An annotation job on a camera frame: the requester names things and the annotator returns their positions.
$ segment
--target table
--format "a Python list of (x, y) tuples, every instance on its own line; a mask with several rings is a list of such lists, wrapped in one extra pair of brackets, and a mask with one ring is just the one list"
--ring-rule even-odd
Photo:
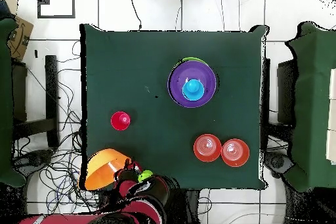
[(336, 166), (326, 159), (330, 70), (336, 68), (336, 33), (311, 22), (287, 42), (299, 69), (295, 84), (295, 119), (291, 158), (295, 166), (284, 177), (297, 191), (336, 188)]
[[(87, 157), (114, 148), (186, 189), (264, 188), (258, 175), (265, 26), (251, 32), (103, 32), (80, 25), (80, 31)], [(213, 98), (199, 108), (177, 105), (167, 91), (173, 66), (189, 56), (208, 63), (218, 81)], [(131, 116), (125, 131), (110, 125), (118, 110)], [(240, 168), (230, 168), (221, 157), (199, 161), (192, 147), (203, 133), (222, 143), (244, 140), (249, 160)]]

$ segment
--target orange cup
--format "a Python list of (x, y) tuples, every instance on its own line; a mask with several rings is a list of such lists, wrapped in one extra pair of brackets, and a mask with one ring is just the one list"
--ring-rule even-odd
[(230, 139), (222, 147), (223, 161), (231, 167), (243, 166), (249, 159), (249, 147), (240, 139)]
[(194, 143), (194, 154), (202, 162), (213, 162), (221, 154), (221, 142), (212, 134), (199, 136)]

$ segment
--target black cable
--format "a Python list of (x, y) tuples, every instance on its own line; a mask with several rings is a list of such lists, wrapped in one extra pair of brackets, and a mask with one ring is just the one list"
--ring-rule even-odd
[(75, 47), (75, 44), (76, 44), (77, 42), (80, 42), (80, 41), (76, 41), (76, 42), (72, 45), (72, 54), (73, 54), (73, 56), (80, 56), (79, 54), (75, 54), (75, 53), (74, 53), (74, 47)]
[(273, 112), (273, 113), (278, 113), (278, 111), (274, 111), (274, 110), (271, 110), (271, 109), (268, 109), (268, 111)]
[(75, 56), (79, 56), (79, 57), (77, 57), (77, 58), (70, 58), (68, 60), (56, 60), (56, 61), (57, 62), (69, 62), (70, 60), (77, 60), (77, 59), (81, 58), (80, 55), (75, 55)]
[(133, 9), (134, 9), (135, 15), (136, 15), (136, 17), (138, 18), (138, 20), (139, 20), (139, 22), (140, 22), (140, 25), (139, 25), (139, 31), (140, 31), (140, 29), (142, 28), (141, 20), (140, 20), (138, 14), (137, 14), (137, 10), (135, 9), (133, 0), (131, 0), (131, 2), (132, 2), (132, 6), (133, 6)]
[(211, 205), (211, 206), (210, 206), (210, 208), (208, 208), (207, 211), (198, 213), (198, 215), (203, 215), (203, 214), (205, 214), (205, 213), (208, 213), (208, 212), (211, 210), (211, 208), (213, 207), (213, 203), (212, 203), (212, 201), (210, 200), (210, 198), (208, 198), (208, 197), (200, 197), (199, 199), (202, 199), (202, 198), (206, 198), (207, 201), (210, 202), (210, 205)]
[(240, 0), (238, 0), (238, 25), (239, 25), (239, 31), (240, 31)]
[(223, 31), (225, 32), (225, 22), (224, 22), (224, 13), (223, 13), (223, 4), (222, 4), (222, 0), (220, 0), (220, 5), (222, 6)]
[(272, 140), (272, 141), (274, 141), (276, 144), (278, 144), (279, 146), (287, 146), (287, 145), (281, 145), (280, 143), (279, 143), (279, 141), (281, 141), (281, 140), (279, 140), (279, 141), (277, 141), (277, 140), (274, 140), (273, 138), (271, 138), (270, 136), (268, 136), (268, 139), (270, 139), (270, 140)]
[(22, 156), (22, 150), (23, 150), (23, 148), (24, 148), (25, 146), (28, 146), (28, 144), (30, 143), (30, 138), (29, 138), (29, 137), (25, 137), (25, 138), (28, 139), (28, 142), (27, 142), (25, 145), (23, 145), (23, 146), (21, 147), (21, 149), (18, 151), (18, 155), (19, 155), (19, 156)]
[[(74, 54), (74, 46), (75, 44), (73, 45), (72, 47), (72, 53), (73, 55)], [(40, 84), (40, 86), (42, 86), (43, 90), (45, 90), (44, 86), (41, 84), (41, 82), (36, 78), (36, 76), (33, 74), (33, 72), (27, 68), (30, 73), (33, 75), (33, 77), (37, 80), (37, 82)], [(66, 68), (66, 69), (63, 69), (63, 70), (60, 70), (59, 72), (57, 72), (57, 75), (64, 71), (64, 70), (73, 70), (75, 71), (74, 69), (70, 69), (70, 68)], [(78, 120), (79, 122), (81, 121), (81, 119), (79, 118), (79, 116), (70, 108), (71, 106), (71, 103), (74, 99), (74, 92), (72, 91), (72, 89), (70, 87), (68, 87), (67, 85), (61, 83), (60, 81), (58, 81), (58, 86), (59, 88), (61, 88), (63, 90), (63, 92), (65, 92), (66, 96), (67, 96), (67, 99), (68, 99), (68, 104), (67, 104), (67, 108), (65, 110), (65, 108), (63, 108), (62, 106), (59, 105), (59, 103), (57, 102), (56, 99), (54, 99), (46, 90), (46, 94), (48, 94), (48, 96), (52, 97), (52, 99), (54, 101), (56, 101), (57, 105), (59, 107), (61, 107), (61, 109), (63, 109), (63, 111), (67, 114), (67, 117), (66, 117), (66, 121), (65, 123), (67, 123), (68, 121), (72, 121), (72, 122), (76, 122), (76, 120)], [(72, 96), (71, 96), (71, 99), (68, 95), (68, 93), (66, 92), (66, 90), (63, 88), (63, 87), (67, 88), (70, 90)], [(72, 132), (68, 135), (66, 135), (60, 142), (58, 148), (54, 149), (54, 155), (52, 158), (57, 158), (57, 157), (61, 157), (57, 162), (51, 162), (50, 164), (46, 165), (45, 168), (43, 168), (40, 172), (39, 172), (39, 178), (41, 180), (41, 182), (48, 188), (50, 188), (50, 191), (47, 195), (47, 198), (46, 198), (46, 205), (47, 205), (47, 209), (48, 209), (48, 212), (51, 212), (51, 213), (54, 213), (57, 209), (57, 207), (59, 207), (59, 205), (63, 205), (64, 201), (62, 201), (64, 198), (68, 198), (68, 202), (71, 204), (74, 204), (75, 207), (74, 207), (74, 210), (77, 208), (78, 206), (78, 200), (81, 200), (82, 203), (84, 203), (84, 205), (86, 205), (86, 207), (88, 208), (88, 210), (91, 212), (91, 209), (90, 208), (98, 208), (98, 202), (97, 202), (97, 199), (95, 197), (95, 195), (91, 195), (89, 196), (90, 199), (87, 199), (88, 198), (88, 195), (87, 195), (87, 191), (84, 192), (84, 196), (81, 195), (82, 191), (80, 190), (80, 188), (78, 187), (77, 185), (77, 179), (75, 178), (75, 173), (78, 173), (80, 172), (80, 168), (78, 168), (77, 166), (75, 166), (73, 164), (74, 160), (80, 156), (81, 154), (81, 143), (79, 142), (79, 139), (78, 139), (78, 136), (79, 136), (79, 132), (78, 131), (73, 131), (72, 129), (72, 125), (70, 124), (70, 127), (71, 127), (71, 130)], [(69, 137), (72, 138), (72, 148), (71, 150), (60, 150), (60, 146), (63, 145), (63, 143), (65, 143), (66, 140), (69, 139)], [(22, 152), (25, 152), (23, 151), (22, 149), (25, 147), (26, 145), (24, 145), (20, 150), (18, 149), (18, 153), (19, 154), (22, 154)], [(61, 173), (62, 175), (61, 176), (58, 176), (58, 177), (53, 177), (53, 171), (57, 171), (59, 173)], [(45, 173), (45, 177), (47, 179), (50, 179), (52, 181), (52, 184), (55, 186), (55, 188), (52, 188), (51, 186), (47, 185), (41, 178), (41, 174), (42, 173)], [(57, 183), (55, 182), (56, 180), (61, 180), (61, 183), (59, 185), (57, 185)], [(53, 208), (50, 207), (50, 205), (52, 203), (54, 203), (54, 201), (51, 201), (49, 202), (49, 196), (54, 193), (55, 195), (55, 200), (56, 200), (56, 203), (54, 205)]]
[(33, 74), (33, 72), (32, 72), (32, 71), (31, 71), (25, 64), (23, 64), (23, 65), (30, 71), (30, 73), (31, 73), (32, 76), (36, 79), (36, 81), (40, 84), (40, 86), (42, 87), (42, 89), (45, 90), (46, 94), (48, 94), (48, 96), (50, 96), (50, 97), (53, 99), (53, 101), (55, 101), (56, 104), (57, 104), (59, 107), (61, 107), (61, 106), (59, 105), (59, 103), (57, 102), (57, 100), (54, 99), (54, 97), (53, 97), (52, 95), (50, 95), (50, 94), (47, 92), (47, 90), (44, 88), (44, 86), (41, 84), (41, 82), (36, 78), (35, 74)]
[(63, 72), (64, 70), (73, 70), (73, 71), (78, 71), (78, 72), (81, 71), (81, 70), (75, 70), (73, 68), (63, 68), (62, 70), (58, 71), (57, 74), (59, 74), (60, 72)]
[(177, 26), (177, 18), (179, 17), (179, 12), (182, 8), (182, 1), (180, 0), (180, 7), (178, 8), (177, 15), (176, 15), (176, 20), (175, 20), (175, 31), (176, 31), (176, 26)]

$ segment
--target wire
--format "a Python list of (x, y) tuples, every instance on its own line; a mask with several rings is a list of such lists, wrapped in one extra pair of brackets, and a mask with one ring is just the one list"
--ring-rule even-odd
[(273, 112), (273, 113), (278, 113), (278, 111), (274, 111), (274, 110), (271, 110), (271, 109), (268, 109), (268, 111)]
[[(98, 208), (98, 202), (97, 199), (94, 198), (94, 195), (90, 195), (88, 198), (87, 196), (87, 191), (85, 191), (85, 195), (82, 196), (80, 191), (80, 188), (77, 186), (77, 178), (74, 176), (75, 174), (79, 175), (79, 168), (77, 166), (74, 165), (74, 160), (79, 156), (79, 154), (76, 154), (74, 158), (71, 157), (72, 155), (69, 155), (69, 160), (65, 161), (65, 160), (59, 160), (57, 162), (53, 162), (51, 164), (49, 164), (46, 168), (42, 169), (40, 171), (40, 175), (39, 178), (41, 180), (41, 182), (47, 186), (48, 188), (50, 188), (51, 191), (49, 191), (48, 195), (47, 195), (47, 199), (46, 199), (46, 205), (47, 205), (47, 209), (48, 209), (48, 213), (54, 213), (56, 211), (56, 209), (58, 208), (60, 210), (59, 205), (63, 205), (62, 200), (64, 198), (67, 198), (68, 202), (65, 202), (65, 204), (73, 204), (74, 206), (72, 206), (72, 213), (74, 213), (76, 207), (79, 205), (78, 204), (78, 199), (82, 200), (82, 203), (84, 203), (84, 205), (88, 208), (88, 210), (91, 212), (90, 208)], [(64, 175), (61, 175), (60, 177), (53, 177), (53, 173), (52, 171), (58, 171), (58, 172), (65, 172)], [(53, 183), (53, 185), (55, 186), (55, 189), (53, 189), (52, 187), (48, 186), (41, 178), (41, 174), (45, 172), (45, 176), (46, 178), (50, 179)], [(59, 185), (57, 185), (55, 183), (55, 180), (62, 178), (62, 181), (60, 182)], [(52, 199), (51, 201), (48, 201), (49, 196), (51, 195), (51, 193), (54, 193), (54, 199)], [(51, 204), (53, 203), (53, 201), (56, 200), (56, 204), (54, 205), (53, 209), (51, 209)]]
[(201, 215), (201, 214), (203, 214), (203, 217), (202, 217), (202, 219), (201, 219), (201, 221), (203, 221), (203, 218), (204, 218), (204, 215), (205, 214), (207, 214), (207, 217), (209, 217), (209, 212), (210, 212), (210, 210), (211, 210), (211, 208), (213, 207), (213, 203), (212, 203), (212, 201), (210, 200), (210, 191), (211, 191), (211, 189), (209, 189), (209, 192), (208, 192), (208, 194), (207, 194), (207, 197), (201, 197), (201, 198), (199, 198), (199, 199), (202, 199), (202, 198), (206, 198), (207, 199), (207, 205), (206, 205), (206, 207), (205, 207), (205, 209), (207, 209), (205, 212), (202, 212), (202, 213), (198, 213), (198, 215)]
[(68, 59), (68, 60), (56, 60), (57, 62), (68, 62), (68, 61), (70, 61), (70, 60), (77, 60), (77, 59), (79, 59), (80, 58), (80, 56), (79, 57), (77, 57), (77, 58), (70, 58), (70, 59)]
[(75, 47), (75, 44), (76, 44), (77, 42), (80, 42), (80, 41), (76, 41), (76, 42), (72, 45), (72, 54), (73, 54), (73, 56), (80, 56), (79, 54), (75, 54), (75, 53), (74, 53), (74, 47)]
[(141, 20), (140, 20), (138, 14), (137, 14), (137, 10), (135, 9), (133, 0), (131, 0), (131, 2), (132, 2), (132, 6), (133, 6), (133, 9), (134, 9), (135, 15), (136, 15), (136, 17), (138, 18), (138, 20), (139, 20), (139, 22), (140, 22), (140, 25), (139, 25), (139, 31), (140, 31), (140, 29), (142, 28)]
[(222, 6), (223, 31), (225, 32), (225, 23), (224, 23), (224, 13), (223, 13), (223, 4), (222, 4), (222, 0), (220, 0), (220, 5)]
[(46, 94), (48, 94), (48, 96), (50, 96), (53, 99), (53, 101), (56, 102), (57, 105), (59, 105), (59, 103), (57, 102), (57, 100), (54, 99), (54, 97), (47, 92), (47, 90), (44, 88), (44, 86), (41, 84), (41, 82), (36, 78), (35, 74), (30, 70), (30, 68), (28, 68), (25, 64), (23, 64), (23, 65), (30, 71), (30, 73), (36, 79), (36, 81), (38, 82), (38, 84), (40, 84), (40, 86), (42, 87), (42, 89), (45, 90)]
[(278, 144), (280, 147), (283, 147), (283, 146), (288, 146), (288, 144), (286, 145), (281, 145), (279, 142), (282, 141), (282, 140), (274, 140), (273, 138), (271, 138), (270, 136), (268, 136), (268, 139), (274, 141), (276, 144)]
[(282, 217), (282, 218), (285, 218), (285, 217), (286, 217), (285, 215), (276, 215), (276, 214), (273, 214), (273, 213), (247, 213), (247, 214), (245, 214), (245, 215), (241, 215), (241, 216), (235, 218), (235, 219), (232, 220), (229, 224), (232, 224), (232, 223), (235, 222), (237, 219), (242, 218), (242, 217), (247, 216), (247, 215), (275, 215), (275, 216), (280, 216), (280, 217)]
[(23, 145), (23, 146), (21, 147), (21, 149), (18, 151), (18, 155), (19, 155), (19, 156), (22, 156), (22, 149), (23, 149), (25, 146), (28, 146), (29, 143), (30, 143), (30, 138), (29, 138), (29, 137), (25, 137), (25, 138), (28, 139), (28, 142), (27, 142), (25, 145)]
[(177, 18), (179, 17), (179, 12), (182, 8), (182, 0), (180, 0), (180, 7), (178, 8), (177, 15), (176, 15), (176, 20), (175, 20), (175, 31), (176, 31), (176, 26), (177, 26)]
[(75, 70), (73, 68), (63, 68), (63, 70), (60, 70), (59, 72), (57, 72), (57, 74), (59, 74), (60, 72), (63, 72), (64, 70), (73, 70), (73, 71), (78, 71), (78, 72), (81, 71), (81, 70)]
[(212, 201), (210, 200), (210, 198), (208, 198), (208, 197), (200, 197), (199, 199), (202, 199), (202, 198), (206, 198), (207, 199), (207, 204), (210, 202), (210, 208), (208, 209), (208, 210), (206, 210), (205, 212), (201, 212), (201, 213), (198, 213), (198, 215), (203, 215), (203, 214), (205, 214), (205, 213), (208, 213), (210, 210), (211, 210), (211, 208), (213, 207), (213, 203), (212, 203)]
[(238, 25), (239, 25), (239, 31), (240, 31), (240, 0), (238, 0)]

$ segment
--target purple bowl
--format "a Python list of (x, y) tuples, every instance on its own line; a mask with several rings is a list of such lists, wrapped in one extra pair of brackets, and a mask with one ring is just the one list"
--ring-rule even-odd
[[(204, 95), (197, 101), (189, 101), (182, 94), (186, 79), (200, 80), (204, 86)], [(196, 60), (187, 60), (179, 64), (168, 77), (168, 92), (171, 98), (179, 105), (187, 108), (200, 107), (210, 101), (216, 90), (216, 76), (206, 64)]]

